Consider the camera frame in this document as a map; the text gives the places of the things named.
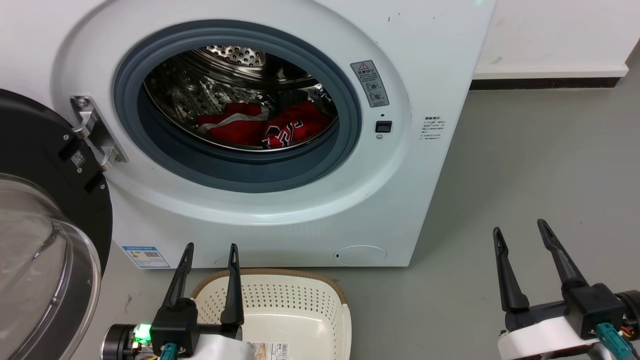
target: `front-loading washing machine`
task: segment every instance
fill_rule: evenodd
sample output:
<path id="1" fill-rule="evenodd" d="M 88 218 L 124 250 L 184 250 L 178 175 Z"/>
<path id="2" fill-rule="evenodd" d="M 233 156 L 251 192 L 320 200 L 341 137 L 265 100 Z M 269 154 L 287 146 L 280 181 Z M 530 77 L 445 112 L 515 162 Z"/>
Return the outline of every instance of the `front-loading washing machine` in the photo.
<path id="1" fill-rule="evenodd" d="M 141 268 L 406 266 L 494 2 L 5 2 L 0 119 L 68 122 Z"/>

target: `barcode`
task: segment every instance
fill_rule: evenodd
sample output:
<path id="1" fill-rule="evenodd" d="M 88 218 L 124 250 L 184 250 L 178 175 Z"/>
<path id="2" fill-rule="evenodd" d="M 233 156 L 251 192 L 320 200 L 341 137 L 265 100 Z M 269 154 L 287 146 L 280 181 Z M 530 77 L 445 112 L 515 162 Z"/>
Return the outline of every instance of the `barcode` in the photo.
<path id="1" fill-rule="evenodd" d="M 289 344 L 282 344 L 282 351 L 280 353 L 281 360 L 289 360 Z"/>

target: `teal cable connector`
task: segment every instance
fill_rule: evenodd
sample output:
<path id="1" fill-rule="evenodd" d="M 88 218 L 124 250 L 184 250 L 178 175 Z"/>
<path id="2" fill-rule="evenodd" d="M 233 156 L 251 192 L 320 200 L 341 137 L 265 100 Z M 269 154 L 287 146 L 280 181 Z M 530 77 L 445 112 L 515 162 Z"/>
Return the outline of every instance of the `teal cable connector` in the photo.
<path id="1" fill-rule="evenodd" d="M 176 360 L 178 358 L 178 346 L 173 343 L 164 344 L 164 349 L 158 360 Z"/>
<path id="2" fill-rule="evenodd" d="M 604 322 L 596 326 L 596 337 L 617 360 L 634 360 L 631 346 L 622 338 L 611 323 Z"/>

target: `gray floor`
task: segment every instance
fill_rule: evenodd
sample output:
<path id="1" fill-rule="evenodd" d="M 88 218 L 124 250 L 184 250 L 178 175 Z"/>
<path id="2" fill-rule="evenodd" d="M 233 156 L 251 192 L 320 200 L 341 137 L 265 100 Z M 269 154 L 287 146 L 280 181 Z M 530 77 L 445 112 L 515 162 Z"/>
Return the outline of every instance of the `gray floor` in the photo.
<path id="1" fill-rule="evenodd" d="M 348 297 L 352 359 L 499 359 L 496 225 L 532 304 L 561 298 L 537 218 L 589 281 L 640 289 L 640 56 L 629 66 L 614 89 L 469 93 L 411 265 L 312 270 Z M 115 249 L 74 360 L 99 358 L 108 325 L 151 321 L 171 276 Z"/>

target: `laundry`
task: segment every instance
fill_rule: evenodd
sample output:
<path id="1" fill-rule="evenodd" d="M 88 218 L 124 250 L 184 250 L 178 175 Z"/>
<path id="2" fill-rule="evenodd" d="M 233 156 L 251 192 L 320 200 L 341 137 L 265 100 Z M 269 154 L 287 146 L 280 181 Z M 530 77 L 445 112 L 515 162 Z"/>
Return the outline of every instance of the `laundry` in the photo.
<path id="1" fill-rule="evenodd" d="M 199 116 L 198 132 L 225 143 L 279 149 L 310 140 L 331 123 L 331 118 L 308 100 L 268 118 L 269 111 L 260 104 L 231 103 L 222 115 Z"/>

